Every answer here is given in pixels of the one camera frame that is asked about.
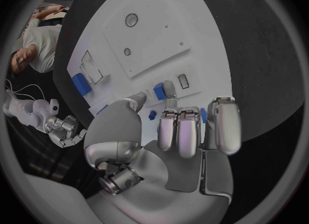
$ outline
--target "white t-shirt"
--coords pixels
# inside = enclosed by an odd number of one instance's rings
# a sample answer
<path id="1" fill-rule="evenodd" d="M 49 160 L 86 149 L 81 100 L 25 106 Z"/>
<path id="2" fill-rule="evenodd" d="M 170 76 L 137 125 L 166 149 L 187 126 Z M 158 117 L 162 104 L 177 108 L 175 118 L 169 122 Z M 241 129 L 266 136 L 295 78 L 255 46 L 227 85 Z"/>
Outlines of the white t-shirt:
<path id="1" fill-rule="evenodd" d="M 61 30 L 61 25 L 38 27 L 40 20 L 33 19 L 23 36 L 23 47 L 30 45 L 37 47 L 37 57 L 31 62 L 31 67 L 46 73 L 53 70 L 56 46 Z"/>

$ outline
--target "person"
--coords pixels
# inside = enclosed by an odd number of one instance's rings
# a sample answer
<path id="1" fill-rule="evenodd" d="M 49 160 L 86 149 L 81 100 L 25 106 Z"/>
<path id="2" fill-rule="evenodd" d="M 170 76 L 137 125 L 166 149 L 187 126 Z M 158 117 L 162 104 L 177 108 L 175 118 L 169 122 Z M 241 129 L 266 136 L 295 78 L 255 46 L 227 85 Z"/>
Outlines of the person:
<path id="1" fill-rule="evenodd" d="M 58 36 L 61 25 L 39 27 L 42 19 L 48 15 L 61 12 L 63 6 L 43 10 L 37 13 L 29 22 L 23 35 L 23 48 L 12 54 L 10 70 L 13 76 L 24 72 L 29 65 L 40 73 L 53 70 Z"/>

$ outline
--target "blue object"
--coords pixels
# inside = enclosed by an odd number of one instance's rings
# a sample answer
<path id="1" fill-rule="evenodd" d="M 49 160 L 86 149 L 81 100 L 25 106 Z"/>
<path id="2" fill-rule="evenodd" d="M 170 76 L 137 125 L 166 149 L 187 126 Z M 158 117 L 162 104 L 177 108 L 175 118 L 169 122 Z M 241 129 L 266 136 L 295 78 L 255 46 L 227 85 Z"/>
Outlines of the blue object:
<path id="1" fill-rule="evenodd" d="M 91 92 L 92 89 L 82 73 L 78 73 L 75 76 L 73 76 L 72 81 L 82 96 L 85 96 L 87 93 Z"/>
<path id="2" fill-rule="evenodd" d="M 163 88 L 163 83 L 159 83 L 153 88 L 154 92 L 156 93 L 156 96 L 158 100 L 165 99 L 166 95 Z"/>
<path id="3" fill-rule="evenodd" d="M 151 111 L 149 115 L 150 120 L 154 120 L 156 118 L 157 113 L 155 111 Z"/>
<path id="4" fill-rule="evenodd" d="M 201 108 L 201 116 L 202 116 L 202 119 L 203 119 L 203 123 L 205 124 L 206 121 L 207 121 L 207 113 L 205 111 L 205 108 Z"/>
<path id="5" fill-rule="evenodd" d="M 100 111 L 98 111 L 97 115 L 99 115 L 99 113 L 103 111 L 106 107 L 108 107 L 108 105 L 105 105 Z"/>

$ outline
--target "circular hole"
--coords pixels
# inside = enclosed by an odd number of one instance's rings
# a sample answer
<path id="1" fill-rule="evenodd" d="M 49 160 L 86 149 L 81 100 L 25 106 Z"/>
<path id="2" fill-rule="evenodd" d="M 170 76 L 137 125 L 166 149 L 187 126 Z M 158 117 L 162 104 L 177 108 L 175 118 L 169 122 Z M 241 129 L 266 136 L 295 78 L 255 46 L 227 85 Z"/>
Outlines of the circular hole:
<path id="1" fill-rule="evenodd" d="M 126 56 L 131 55 L 131 50 L 129 48 L 125 49 L 125 55 Z"/>
<path id="2" fill-rule="evenodd" d="M 136 14 L 129 14 L 126 17 L 126 25 L 128 27 L 134 27 L 138 22 L 138 16 Z"/>

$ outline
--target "man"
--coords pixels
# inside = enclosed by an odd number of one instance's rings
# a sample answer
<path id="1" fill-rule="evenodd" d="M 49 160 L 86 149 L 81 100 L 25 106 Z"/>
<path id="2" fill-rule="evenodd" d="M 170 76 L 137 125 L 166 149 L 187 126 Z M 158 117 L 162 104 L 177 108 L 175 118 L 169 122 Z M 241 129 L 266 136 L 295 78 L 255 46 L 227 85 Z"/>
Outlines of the man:
<path id="1" fill-rule="evenodd" d="M 63 6 L 37 13 L 30 21 L 23 35 L 23 48 L 11 58 L 10 69 L 15 76 L 25 71 L 29 65 L 40 73 L 53 70 L 58 36 L 61 25 L 39 27 L 40 20 L 49 14 L 61 12 Z"/>

